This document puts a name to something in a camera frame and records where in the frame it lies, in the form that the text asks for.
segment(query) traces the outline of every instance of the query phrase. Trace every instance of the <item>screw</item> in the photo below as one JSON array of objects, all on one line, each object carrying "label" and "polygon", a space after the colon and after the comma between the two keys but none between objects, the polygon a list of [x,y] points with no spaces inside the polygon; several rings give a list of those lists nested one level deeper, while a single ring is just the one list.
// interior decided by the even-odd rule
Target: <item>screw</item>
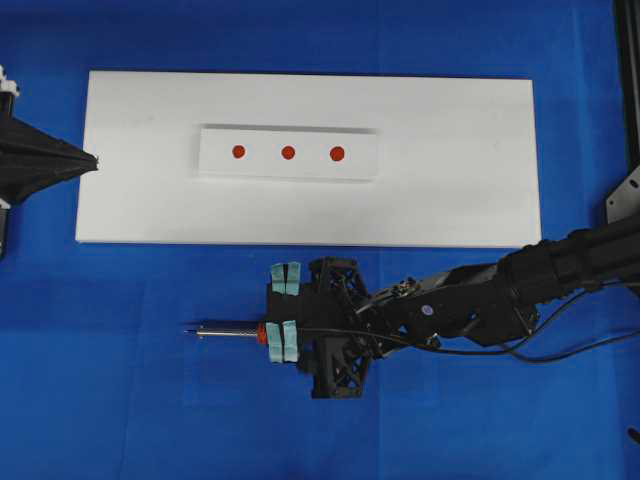
[{"label": "screw", "polygon": [[422,312],[423,315],[426,315],[427,317],[430,317],[435,313],[431,305],[423,305],[420,311]]}]

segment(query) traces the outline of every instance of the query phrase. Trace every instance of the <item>white component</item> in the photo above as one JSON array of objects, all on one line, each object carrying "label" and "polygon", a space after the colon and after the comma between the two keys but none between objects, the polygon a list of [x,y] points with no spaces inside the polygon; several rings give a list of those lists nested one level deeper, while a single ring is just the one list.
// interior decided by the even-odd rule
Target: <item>white component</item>
[{"label": "white component", "polygon": [[20,89],[18,88],[18,84],[13,80],[7,79],[2,65],[0,65],[0,92],[12,93],[14,97],[20,96]]},{"label": "white component", "polygon": [[[203,177],[208,125],[375,131],[378,174]],[[83,242],[519,247],[541,237],[528,80],[92,72],[84,148],[101,169],[81,179]]]},{"label": "white component", "polygon": [[371,133],[205,127],[199,169],[205,176],[371,181],[378,144]]}]

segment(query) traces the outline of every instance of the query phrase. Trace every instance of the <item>black wire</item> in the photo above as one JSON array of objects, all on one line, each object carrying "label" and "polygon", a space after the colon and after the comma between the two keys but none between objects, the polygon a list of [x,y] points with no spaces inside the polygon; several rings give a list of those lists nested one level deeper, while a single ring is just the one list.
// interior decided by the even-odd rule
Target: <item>black wire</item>
[{"label": "black wire", "polygon": [[[611,283],[607,283],[607,284],[603,285],[603,287],[637,287],[637,286],[640,286],[640,283],[611,282]],[[576,295],[571,300],[575,301],[578,298],[584,296],[586,293],[587,292],[584,291],[584,292]],[[540,326],[540,328],[538,329],[538,331],[542,330],[542,328],[547,326],[548,323],[550,323],[549,320],[552,320],[552,318],[550,317],[544,324],[542,324]],[[625,340],[630,340],[630,339],[632,339],[634,337],[638,337],[638,336],[640,336],[640,330],[634,330],[634,331],[632,331],[630,333],[627,333],[625,335],[620,335],[620,336],[617,336],[617,337],[608,338],[606,340],[601,340],[601,341],[594,342],[594,343],[591,343],[591,344],[588,344],[588,345],[584,345],[582,347],[576,348],[575,350],[571,350],[569,352],[559,353],[559,354],[556,354],[556,355],[547,355],[547,356],[543,356],[543,357],[527,357],[526,355],[522,355],[521,353],[515,352],[515,351],[513,351],[511,349],[509,349],[508,353],[510,355],[512,355],[513,357],[517,358],[518,360],[522,361],[522,362],[540,365],[540,364],[553,363],[553,362],[558,362],[560,360],[565,360],[567,358],[573,357],[574,355],[578,355],[580,353],[588,352],[590,350],[594,350],[596,348],[604,347],[606,345],[611,345],[613,343],[619,343],[619,342],[623,342]]]},{"label": "black wire", "polygon": [[569,357],[573,357],[574,355],[578,355],[580,353],[588,352],[589,350],[593,350],[599,347],[604,347],[605,345],[611,345],[612,343],[619,343],[625,340],[629,340],[631,338],[640,336],[640,330],[635,330],[631,333],[627,333],[626,335],[620,335],[619,337],[609,338],[607,340],[602,340],[600,342],[591,343],[589,345],[585,345],[584,347],[577,348],[570,352],[560,353],[558,355],[550,355],[547,357],[527,357],[518,352],[509,352],[518,360],[525,363],[533,363],[533,364],[543,364],[543,363],[553,363],[558,362],[560,360],[565,360]]},{"label": "black wire", "polygon": [[[624,287],[634,287],[634,286],[640,286],[640,283],[611,282],[611,283],[605,283],[605,284],[602,285],[603,288],[622,287],[622,286],[624,286]],[[387,340],[387,341],[390,341],[390,342],[394,342],[394,343],[396,343],[398,345],[404,345],[406,347],[413,347],[413,348],[417,348],[418,350],[425,350],[425,351],[432,352],[432,353],[441,353],[441,354],[444,354],[444,355],[497,356],[497,355],[511,354],[515,358],[518,358],[519,360],[522,360],[522,361],[527,361],[528,363],[548,363],[548,361],[546,361],[547,358],[549,359],[549,361],[556,361],[555,360],[556,356],[553,356],[553,357],[541,357],[539,359],[536,359],[536,358],[525,357],[524,355],[516,353],[516,350],[519,349],[520,347],[526,345],[528,342],[530,342],[535,336],[537,336],[540,332],[542,332],[542,330],[547,328],[554,320],[556,320],[569,307],[571,307],[573,304],[575,304],[578,300],[583,298],[588,293],[589,292],[587,292],[585,290],[583,292],[580,292],[580,293],[574,295],[569,300],[567,300],[565,303],[560,305],[560,307],[558,307],[551,315],[549,315],[549,317],[542,324],[540,324],[540,327],[538,327],[534,332],[532,332],[531,335],[529,335],[528,337],[526,337],[525,339],[521,340],[520,342],[516,343],[515,345],[513,345],[511,347],[507,347],[506,345],[501,345],[502,350],[480,351],[480,350],[439,349],[439,348],[436,348],[436,347],[430,347],[428,345],[419,345],[419,344],[416,344],[416,343],[408,342],[406,340],[403,340],[400,337],[395,337],[395,336],[390,336],[390,335],[381,335],[379,333],[372,333],[372,332],[361,331],[361,330],[346,330],[346,329],[340,329],[340,328],[301,328],[300,330],[301,331],[305,331],[305,332],[316,332],[316,333],[339,333],[339,334],[347,334],[347,335],[350,334],[350,335],[369,336],[369,337],[373,337],[373,338],[379,338],[379,339],[382,339],[382,340]],[[568,352],[568,356],[577,355],[578,353],[582,353],[583,351],[591,350],[593,348],[597,348],[597,347],[600,347],[600,346],[603,346],[603,345],[607,345],[609,343],[621,342],[623,340],[627,340],[629,338],[632,338],[632,337],[638,336],[638,335],[640,335],[640,330],[638,330],[637,332],[632,332],[632,333],[627,334],[627,335],[622,335],[620,337],[612,338],[612,339],[609,339],[609,340],[604,340],[603,342],[598,342],[597,344],[588,345],[587,347],[583,347],[582,349],[578,349],[578,350],[573,351],[573,352]]]}]

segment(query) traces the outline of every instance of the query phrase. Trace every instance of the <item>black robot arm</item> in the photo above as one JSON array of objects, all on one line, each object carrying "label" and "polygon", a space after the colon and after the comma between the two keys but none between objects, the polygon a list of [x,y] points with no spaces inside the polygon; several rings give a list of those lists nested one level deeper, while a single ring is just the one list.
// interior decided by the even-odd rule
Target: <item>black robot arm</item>
[{"label": "black robot arm", "polygon": [[362,395],[373,360],[406,347],[460,353],[443,349],[441,338],[466,337],[504,349],[505,343],[523,343],[538,332],[538,304],[576,290],[595,292],[611,282],[630,284],[640,274],[640,216],[578,230],[560,241],[544,240],[494,264],[409,278],[373,295],[354,260],[311,262],[311,280],[302,284],[299,264],[274,267],[262,322],[250,329],[247,322],[240,327],[209,322],[192,331],[258,337],[269,346],[272,361],[296,363],[313,375],[314,398],[352,398]]}]

